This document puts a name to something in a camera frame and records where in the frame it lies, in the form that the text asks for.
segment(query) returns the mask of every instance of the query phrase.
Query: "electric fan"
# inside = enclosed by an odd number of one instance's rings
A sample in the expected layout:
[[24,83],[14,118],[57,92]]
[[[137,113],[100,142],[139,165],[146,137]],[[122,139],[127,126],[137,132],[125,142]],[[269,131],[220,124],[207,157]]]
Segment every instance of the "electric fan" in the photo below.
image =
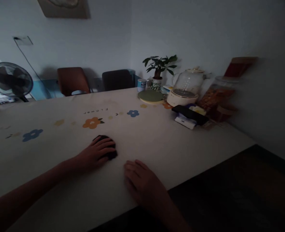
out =
[[0,93],[28,102],[25,95],[31,92],[33,81],[22,67],[8,62],[0,63]]

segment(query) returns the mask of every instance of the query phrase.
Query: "blue flower print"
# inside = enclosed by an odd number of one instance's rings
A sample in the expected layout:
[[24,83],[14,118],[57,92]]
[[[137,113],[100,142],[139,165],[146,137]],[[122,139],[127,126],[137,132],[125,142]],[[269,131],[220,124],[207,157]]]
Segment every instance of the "blue flower print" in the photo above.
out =
[[23,135],[23,137],[24,137],[23,142],[26,142],[26,141],[29,141],[31,139],[37,138],[40,135],[40,133],[42,133],[42,132],[43,132],[42,129],[40,129],[40,130],[35,129],[35,130],[32,130],[29,133],[24,134]]
[[130,115],[132,118],[135,118],[139,115],[138,111],[129,111],[127,112],[128,115]]

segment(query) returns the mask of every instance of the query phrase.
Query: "fan blade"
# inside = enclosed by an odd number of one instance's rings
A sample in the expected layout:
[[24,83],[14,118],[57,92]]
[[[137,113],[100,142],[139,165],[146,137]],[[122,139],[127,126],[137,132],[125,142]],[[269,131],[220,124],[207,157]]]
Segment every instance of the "fan blade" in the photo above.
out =
[[13,75],[15,77],[18,77],[20,75],[24,74],[24,72],[20,69],[20,68],[15,68],[14,72],[13,72]]
[[25,80],[25,79],[22,79],[22,78],[18,78],[18,77],[15,77],[15,76],[12,76],[12,83],[13,85],[17,85],[19,87],[23,87],[23,86],[26,86],[27,84],[29,84],[29,80]]
[[8,75],[7,71],[6,71],[6,68],[4,66],[1,66],[0,67],[0,74],[3,74],[3,75]]
[[9,90],[9,89],[11,89],[10,85],[8,85],[8,84],[6,83],[6,77],[7,77],[7,76],[8,76],[8,75],[0,74],[0,88],[1,88],[2,90]]
[[24,96],[23,88],[20,88],[18,86],[13,86],[12,91],[13,91],[13,94],[15,94],[17,97]]

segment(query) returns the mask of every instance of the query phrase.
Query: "power cord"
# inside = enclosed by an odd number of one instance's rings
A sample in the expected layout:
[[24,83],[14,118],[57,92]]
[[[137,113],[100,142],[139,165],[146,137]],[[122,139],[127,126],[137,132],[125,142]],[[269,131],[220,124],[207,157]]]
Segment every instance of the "power cord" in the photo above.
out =
[[48,92],[46,86],[44,85],[44,82],[43,82],[42,79],[38,76],[38,74],[36,73],[36,71],[34,70],[34,68],[32,67],[32,65],[31,65],[30,62],[28,61],[28,59],[27,59],[27,57],[25,56],[25,54],[24,54],[24,53],[22,52],[22,50],[20,49],[20,47],[19,47],[19,45],[18,45],[18,43],[17,43],[16,40],[21,40],[21,39],[19,39],[18,37],[14,37],[13,39],[14,39],[14,41],[15,41],[16,46],[18,47],[18,49],[20,50],[20,52],[22,53],[22,55],[24,56],[24,58],[26,59],[26,61],[28,62],[28,64],[29,64],[30,67],[32,68],[32,70],[34,71],[34,73],[36,74],[36,76],[37,76],[37,77],[39,78],[39,80],[42,82],[42,84],[43,84],[43,86],[44,86],[46,92],[48,93],[48,95],[49,95],[50,98],[51,98],[51,95],[50,95],[50,93]]

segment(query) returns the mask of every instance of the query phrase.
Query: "finger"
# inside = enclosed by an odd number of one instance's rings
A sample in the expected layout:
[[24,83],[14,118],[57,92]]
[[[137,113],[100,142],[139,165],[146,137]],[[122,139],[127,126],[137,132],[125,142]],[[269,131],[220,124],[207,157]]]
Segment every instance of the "finger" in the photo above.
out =
[[103,166],[107,161],[108,161],[108,157],[104,157],[102,159],[99,159],[97,161],[97,167],[99,168],[99,167]]
[[115,148],[104,148],[104,149],[102,149],[102,150],[100,150],[99,152],[98,152],[98,157],[101,157],[102,155],[105,155],[105,154],[107,154],[107,153],[109,153],[109,152],[114,152],[116,149]]
[[143,169],[148,170],[148,166],[145,165],[143,162],[141,162],[140,160],[135,160],[135,163],[137,163],[139,166],[141,166]]
[[137,165],[131,165],[131,164],[125,164],[124,169],[127,171],[133,171],[136,172],[136,174],[139,177],[143,177],[143,169],[141,167],[138,167]]
[[103,148],[111,146],[111,145],[114,145],[114,144],[116,144],[114,141],[109,141],[109,142],[106,142],[106,143],[102,143],[101,145],[97,146],[97,149],[98,150],[102,150]]
[[105,142],[108,142],[108,141],[111,141],[111,138],[106,138],[106,139],[103,139],[99,142],[97,142],[96,144],[94,144],[96,147],[101,145],[102,143],[105,143]]
[[139,188],[139,183],[140,183],[141,179],[138,177],[138,175],[135,172],[125,170],[124,175],[128,179],[130,179],[130,181],[133,183],[133,185],[135,186],[136,189]]
[[101,138],[102,136],[97,136],[93,141],[92,141],[92,143],[89,145],[89,146],[93,146],[94,144],[96,144],[97,143],[97,141]]
[[125,178],[125,185],[126,185],[128,191],[130,192],[131,196],[138,203],[139,202],[139,194],[138,194],[134,184],[128,178]]
[[127,164],[131,164],[131,165],[135,165],[135,162],[134,161],[130,161],[130,160],[127,160],[126,163]]

